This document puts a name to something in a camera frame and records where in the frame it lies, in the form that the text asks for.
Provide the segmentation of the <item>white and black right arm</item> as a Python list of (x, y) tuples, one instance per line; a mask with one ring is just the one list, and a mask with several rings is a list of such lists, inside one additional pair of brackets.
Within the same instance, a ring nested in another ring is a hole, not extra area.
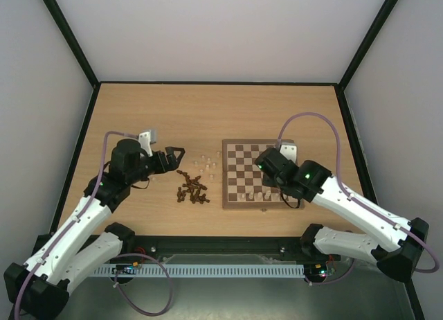
[(268, 148), (255, 164), (283, 195), (322, 206), (362, 230), (358, 234), (310, 224), (300, 239), (306, 257), (347, 256), (376, 265), (396, 281), (407, 283), (411, 279), (424, 249), (427, 222), (393, 215), (340, 185), (331, 171), (315, 161), (306, 160), (297, 166), (277, 149)]

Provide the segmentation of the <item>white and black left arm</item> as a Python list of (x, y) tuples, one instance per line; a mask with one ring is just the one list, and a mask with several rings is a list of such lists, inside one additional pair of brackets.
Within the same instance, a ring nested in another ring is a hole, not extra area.
[(86, 241), (138, 182), (178, 169), (184, 148), (152, 151), (149, 134), (128, 134), (117, 142), (109, 161), (101, 158), (98, 175), (84, 190), (64, 224), (24, 264), (4, 272), (14, 318), (25, 312), (36, 319), (55, 319), (76, 287), (97, 267), (114, 258), (148, 258), (134, 250), (135, 233), (110, 224), (95, 241)]

